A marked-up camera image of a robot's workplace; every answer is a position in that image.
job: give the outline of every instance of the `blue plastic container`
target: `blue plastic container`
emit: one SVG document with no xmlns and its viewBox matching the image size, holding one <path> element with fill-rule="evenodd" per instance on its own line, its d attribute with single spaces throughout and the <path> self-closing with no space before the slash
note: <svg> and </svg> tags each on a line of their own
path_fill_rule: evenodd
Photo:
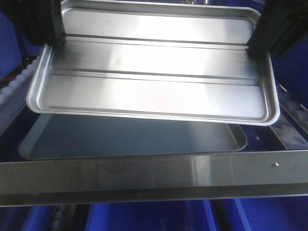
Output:
<svg viewBox="0 0 308 231">
<path fill-rule="evenodd" d="M 216 231 L 208 200 L 95 204 L 86 231 Z"/>
<path fill-rule="evenodd" d="M 35 206 L 21 228 L 21 231 L 49 231 L 53 219 L 55 206 Z"/>
<path fill-rule="evenodd" d="M 0 208 L 0 231 L 20 231 L 31 207 Z"/>
<path fill-rule="evenodd" d="M 15 30 L 15 36 L 18 43 L 19 51 L 22 57 L 25 56 L 38 56 L 41 51 L 41 46 L 33 46 L 29 40 L 21 34 L 17 29 Z"/>
<path fill-rule="evenodd" d="M 0 80 L 21 64 L 14 27 L 0 12 Z"/>
<path fill-rule="evenodd" d="M 224 200 L 232 231 L 307 231 L 308 197 Z"/>
</svg>

